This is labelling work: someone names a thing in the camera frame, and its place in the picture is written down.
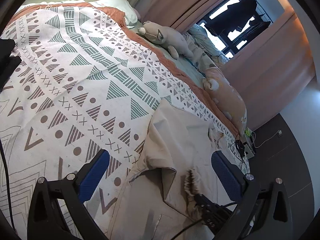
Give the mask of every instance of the gray stuffed bear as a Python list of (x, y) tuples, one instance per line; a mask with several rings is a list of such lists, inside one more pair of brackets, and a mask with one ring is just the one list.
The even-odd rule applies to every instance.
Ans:
[(173, 28), (147, 21), (142, 28), (138, 29), (138, 33), (145, 36), (152, 43), (167, 49), (174, 59), (178, 59), (179, 54), (190, 59), (193, 58), (193, 53), (188, 48), (186, 40), (181, 33)]

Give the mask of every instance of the brown circle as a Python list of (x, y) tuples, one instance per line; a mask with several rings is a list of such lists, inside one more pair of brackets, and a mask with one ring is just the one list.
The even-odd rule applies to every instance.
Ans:
[(47, 120), (48, 120), (48, 117), (46, 115), (44, 115), (44, 116), (41, 117), (40, 122), (41, 123), (45, 123)]
[(115, 178), (114, 184), (118, 187), (121, 185), (121, 179), (119, 177)]
[(75, 156), (80, 155), (80, 153), (81, 153), (81, 148), (80, 147), (76, 147), (76, 148), (73, 149), (73, 154)]
[(58, 130), (58, 131), (56, 131), (56, 133), (55, 133), (55, 137), (56, 138), (58, 138), (58, 139), (60, 139), (61, 137), (62, 137), (62, 135), (63, 135), (63, 132), (61, 131), (61, 130)]
[(33, 103), (32, 105), (31, 105), (31, 109), (35, 109), (36, 107), (37, 107), (37, 103)]

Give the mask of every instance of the pillow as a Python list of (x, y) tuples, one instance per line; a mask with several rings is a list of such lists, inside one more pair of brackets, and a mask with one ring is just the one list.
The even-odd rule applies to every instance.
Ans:
[(137, 25), (138, 17), (127, 0), (99, 0), (90, 2), (95, 7), (114, 7), (125, 13), (125, 23), (128, 29)]
[(202, 81), (204, 90), (242, 136), (247, 125), (247, 109), (244, 101), (218, 67), (206, 69), (205, 74), (207, 78)]

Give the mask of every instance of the curtain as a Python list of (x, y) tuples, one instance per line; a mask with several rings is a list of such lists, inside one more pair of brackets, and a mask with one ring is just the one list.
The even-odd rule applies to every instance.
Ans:
[(222, 68), (255, 130), (284, 109), (315, 76), (303, 27), (291, 7)]
[(179, 32), (188, 30), (223, 0), (152, 0), (142, 22), (152, 21)]

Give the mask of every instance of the white pillow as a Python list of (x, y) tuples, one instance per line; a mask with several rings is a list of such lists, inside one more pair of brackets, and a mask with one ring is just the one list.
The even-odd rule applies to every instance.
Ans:
[(137, 25), (138, 17), (127, 0), (99, 0), (90, 2), (95, 7), (114, 7), (125, 13), (125, 23), (128, 29)]

